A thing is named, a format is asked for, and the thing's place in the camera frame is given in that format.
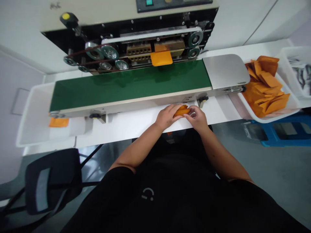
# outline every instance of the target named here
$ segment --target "chair backrest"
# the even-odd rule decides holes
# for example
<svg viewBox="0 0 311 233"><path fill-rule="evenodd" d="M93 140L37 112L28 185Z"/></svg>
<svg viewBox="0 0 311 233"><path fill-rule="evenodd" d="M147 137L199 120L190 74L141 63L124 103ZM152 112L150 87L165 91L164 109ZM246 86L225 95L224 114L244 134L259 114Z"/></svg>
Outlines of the chair backrest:
<svg viewBox="0 0 311 233"><path fill-rule="evenodd" d="M67 189L66 184L71 183L74 188L59 210L63 209L82 191L82 187L75 187L82 183L78 149L56 151L32 162L26 168L25 179L26 210L30 215L52 211Z"/></svg>

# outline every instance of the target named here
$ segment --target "hand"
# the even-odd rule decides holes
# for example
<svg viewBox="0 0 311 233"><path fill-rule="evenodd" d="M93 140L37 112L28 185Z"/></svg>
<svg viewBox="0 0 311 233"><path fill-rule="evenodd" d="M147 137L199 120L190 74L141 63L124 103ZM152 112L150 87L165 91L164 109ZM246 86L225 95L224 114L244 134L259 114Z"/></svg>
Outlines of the hand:
<svg viewBox="0 0 311 233"><path fill-rule="evenodd" d="M190 106L189 114L184 114L184 117L190 122L192 127L199 133L209 130L205 113L198 106Z"/></svg>
<svg viewBox="0 0 311 233"><path fill-rule="evenodd" d="M155 124L160 127L162 132L170 127L175 121L182 118L182 116L176 116L173 118L174 114L177 110L182 106L182 104L178 105L170 105L161 110L156 118Z"/></svg>

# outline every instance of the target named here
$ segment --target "blue plastic stool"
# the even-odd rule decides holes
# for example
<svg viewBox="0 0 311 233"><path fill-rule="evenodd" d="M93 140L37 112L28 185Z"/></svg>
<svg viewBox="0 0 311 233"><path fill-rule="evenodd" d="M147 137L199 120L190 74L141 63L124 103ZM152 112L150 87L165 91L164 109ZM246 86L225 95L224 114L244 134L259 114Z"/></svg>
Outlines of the blue plastic stool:
<svg viewBox="0 0 311 233"><path fill-rule="evenodd" d="M266 124L255 120L251 120L251 123L260 125L265 131L268 140L260 141L265 147L311 146L311 134L307 134L301 125L301 123L305 123L311 128L311 116L305 113L296 113L295 115ZM280 139L273 127L274 123L291 123L297 134L288 135L286 140Z"/></svg>

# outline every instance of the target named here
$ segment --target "white plastic tray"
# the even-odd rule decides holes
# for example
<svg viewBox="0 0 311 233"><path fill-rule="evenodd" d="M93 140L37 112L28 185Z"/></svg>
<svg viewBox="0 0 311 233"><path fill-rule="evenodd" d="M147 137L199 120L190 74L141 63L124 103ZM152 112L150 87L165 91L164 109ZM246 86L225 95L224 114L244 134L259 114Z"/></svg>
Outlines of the white plastic tray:
<svg viewBox="0 0 311 233"><path fill-rule="evenodd" d="M287 47L281 49L280 54L277 56L279 61L278 73L281 78L286 82L292 92L298 99L310 100L311 106L311 95L306 95L297 80L297 77L288 61L288 58L294 57L307 64L311 64L311 47Z"/></svg>
<svg viewBox="0 0 311 233"><path fill-rule="evenodd" d="M64 128L50 128L48 116L55 83L34 86L28 96L17 133L17 147L58 142L82 135L87 130L84 117L71 118Z"/></svg>
<svg viewBox="0 0 311 233"><path fill-rule="evenodd" d="M285 94L290 93L286 107L284 109L268 114L266 117L259 118L255 115L242 93L229 94L233 105L243 119L253 119L260 123L270 123L299 112L300 108L298 107L298 99L296 96L292 93L292 91L278 75L278 73L275 75L275 78L283 85L281 91L283 91Z"/></svg>

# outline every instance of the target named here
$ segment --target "white wall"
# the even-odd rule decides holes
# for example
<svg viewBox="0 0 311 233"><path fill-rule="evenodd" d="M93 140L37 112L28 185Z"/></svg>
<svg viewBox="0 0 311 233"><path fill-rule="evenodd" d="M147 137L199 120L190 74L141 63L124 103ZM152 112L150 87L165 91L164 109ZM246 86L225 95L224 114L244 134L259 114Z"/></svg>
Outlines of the white wall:
<svg viewBox="0 0 311 233"><path fill-rule="evenodd" d="M218 0L215 27L205 49L242 46L276 0Z"/></svg>
<svg viewBox="0 0 311 233"><path fill-rule="evenodd" d="M290 39L295 46L311 46L311 19L294 31Z"/></svg>
<svg viewBox="0 0 311 233"><path fill-rule="evenodd" d="M48 0L0 0L0 50L45 73L77 70L66 54L40 33Z"/></svg>
<svg viewBox="0 0 311 233"><path fill-rule="evenodd" d="M15 146L20 115L11 114L18 88L30 90L42 84L43 74L0 51L0 184L14 179L19 171L23 148ZM15 113L22 112L27 91L21 92Z"/></svg>
<svg viewBox="0 0 311 233"><path fill-rule="evenodd" d="M279 0L246 45L289 38L310 18L310 0Z"/></svg>

